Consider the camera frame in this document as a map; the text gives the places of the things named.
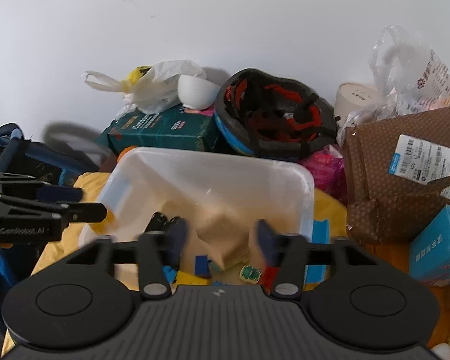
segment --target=yellow cloth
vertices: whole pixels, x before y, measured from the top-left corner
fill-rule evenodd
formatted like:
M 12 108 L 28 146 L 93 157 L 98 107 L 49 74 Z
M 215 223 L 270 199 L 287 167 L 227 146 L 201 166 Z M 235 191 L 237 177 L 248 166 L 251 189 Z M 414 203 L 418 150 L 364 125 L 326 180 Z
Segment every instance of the yellow cloth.
M 83 189 L 83 201 L 94 202 L 108 180 L 110 173 L 86 173 L 81 175 L 75 186 Z M 337 200 L 326 193 L 315 190 L 314 219 L 330 222 L 330 235 L 333 237 L 345 237 L 347 210 Z M 72 253 L 78 247 L 78 237 L 83 228 L 83 223 L 72 223 L 62 233 L 62 240 L 50 242 L 45 246 L 32 274 L 47 268 L 64 256 Z M 10 334 L 6 333 L 2 347 L 2 356 L 14 347 Z

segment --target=dark green gift box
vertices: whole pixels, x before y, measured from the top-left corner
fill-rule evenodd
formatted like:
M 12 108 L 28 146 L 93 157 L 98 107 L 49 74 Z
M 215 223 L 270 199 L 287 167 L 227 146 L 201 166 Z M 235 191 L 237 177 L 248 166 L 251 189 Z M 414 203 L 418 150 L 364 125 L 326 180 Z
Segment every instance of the dark green gift box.
M 213 116 L 206 116 L 176 105 L 160 114 L 145 115 L 135 110 L 114 120 L 97 142 L 115 155 L 128 146 L 215 151 L 219 131 Z

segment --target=metal screw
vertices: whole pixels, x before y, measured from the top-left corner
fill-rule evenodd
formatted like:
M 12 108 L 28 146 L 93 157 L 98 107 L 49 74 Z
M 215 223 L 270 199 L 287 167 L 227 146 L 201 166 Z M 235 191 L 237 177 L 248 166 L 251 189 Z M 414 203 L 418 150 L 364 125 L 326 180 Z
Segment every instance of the metal screw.
M 166 293 L 167 288 L 160 283 L 150 283 L 143 287 L 143 292 L 148 295 L 162 295 Z
M 292 283 L 281 283 L 275 287 L 275 292 L 280 295 L 294 295 L 299 288 Z

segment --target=white storage container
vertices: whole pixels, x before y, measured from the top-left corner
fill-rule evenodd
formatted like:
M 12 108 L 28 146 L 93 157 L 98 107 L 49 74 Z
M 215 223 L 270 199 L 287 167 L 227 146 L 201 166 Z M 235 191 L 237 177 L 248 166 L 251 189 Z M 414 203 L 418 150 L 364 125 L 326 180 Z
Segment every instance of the white storage container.
M 118 221 L 118 242 L 135 239 L 156 211 L 180 215 L 194 229 L 231 218 L 248 231 L 266 219 L 281 233 L 311 240 L 313 198 L 311 174 L 295 163 L 140 147 L 120 160 L 98 201 Z M 94 238 L 85 226 L 79 245 Z

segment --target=plastic bag handle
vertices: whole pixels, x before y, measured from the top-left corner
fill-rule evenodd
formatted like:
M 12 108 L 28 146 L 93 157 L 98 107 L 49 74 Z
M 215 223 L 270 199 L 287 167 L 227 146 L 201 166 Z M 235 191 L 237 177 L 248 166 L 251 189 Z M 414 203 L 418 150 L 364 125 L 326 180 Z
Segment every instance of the plastic bag handle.
M 125 81 L 118 81 L 106 74 L 88 70 L 82 74 L 83 82 L 89 87 L 103 92 L 128 92 Z

